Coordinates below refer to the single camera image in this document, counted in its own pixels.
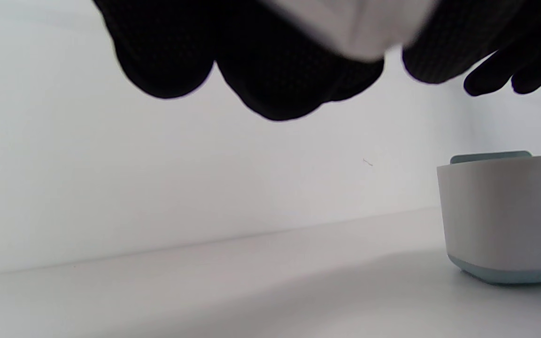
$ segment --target black glove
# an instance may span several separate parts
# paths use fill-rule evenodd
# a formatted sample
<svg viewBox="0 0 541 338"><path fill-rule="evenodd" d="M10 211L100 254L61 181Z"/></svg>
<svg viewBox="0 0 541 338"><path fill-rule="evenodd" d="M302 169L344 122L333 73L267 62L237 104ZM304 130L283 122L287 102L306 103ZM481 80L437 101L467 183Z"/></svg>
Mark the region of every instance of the black glove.
<svg viewBox="0 0 541 338"><path fill-rule="evenodd" d="M492 43L490 56L464 81L473 96L502 88L511 79L519 94L541 86L541 0L528 0Z"/></svg>
<svg viewBox="0 0 541 338"><path fill-rule="evenodd" d="M346 60L257 0L94 0L127 77L158 98L200 86L214 60L250 109L302 117L373 84L384 62Z"/></svg>
<svg viewBox="0 0 541 338"><path fill-rule="evenodd" d="M489 55L489 43L524 0L442 0L415 43L402 53L412 77L440 84Z"/></svg>

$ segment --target light blue base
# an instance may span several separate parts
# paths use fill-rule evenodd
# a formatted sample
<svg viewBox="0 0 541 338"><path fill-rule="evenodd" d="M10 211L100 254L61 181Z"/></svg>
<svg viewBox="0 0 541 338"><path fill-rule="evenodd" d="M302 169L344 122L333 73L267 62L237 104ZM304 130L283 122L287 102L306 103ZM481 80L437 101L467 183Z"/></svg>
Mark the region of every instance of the light blue base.
<svg viewBox="0 0 541 338"><path fill-rule="evenodd" d="M541 283L541 270L504 271L478 267L452 255L448 258L457 267L488 284L536 284Z"/></svg>

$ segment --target white cloth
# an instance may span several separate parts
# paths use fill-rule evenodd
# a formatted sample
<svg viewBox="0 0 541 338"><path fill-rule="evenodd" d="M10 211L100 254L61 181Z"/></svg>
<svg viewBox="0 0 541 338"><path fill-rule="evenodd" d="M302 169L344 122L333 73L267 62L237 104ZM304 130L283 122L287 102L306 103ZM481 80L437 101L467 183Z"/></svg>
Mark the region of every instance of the white cloth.
<svg viewBox="0 0 541 338"><path fill-rule="evenodd" d="M414 41L438 0L261 0L324 47L373 61Z"/></svg>

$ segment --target white container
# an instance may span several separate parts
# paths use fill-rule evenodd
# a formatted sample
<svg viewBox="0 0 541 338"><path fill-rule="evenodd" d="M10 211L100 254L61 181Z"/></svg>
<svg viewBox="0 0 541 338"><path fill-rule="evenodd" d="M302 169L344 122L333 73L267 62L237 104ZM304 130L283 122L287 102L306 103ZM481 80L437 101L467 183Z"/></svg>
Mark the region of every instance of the white container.
<svg viewBox="0 0 541 338"><path fill-rule="evenodd" d="M478 156L438 167L448 256L488 283L541 283L541 156Z"/></svg>

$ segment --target white table surface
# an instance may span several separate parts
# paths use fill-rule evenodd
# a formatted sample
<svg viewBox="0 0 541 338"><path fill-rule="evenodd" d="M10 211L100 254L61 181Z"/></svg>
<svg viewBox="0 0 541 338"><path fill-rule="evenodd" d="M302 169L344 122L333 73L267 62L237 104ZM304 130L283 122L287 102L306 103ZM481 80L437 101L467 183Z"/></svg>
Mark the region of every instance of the white table surface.
<svg viewBox="0 0 541 338"><path fill-rule="evenodd" d="M536 338L541 286L452 265L438 209L0 275L0 338Z"/></svg>

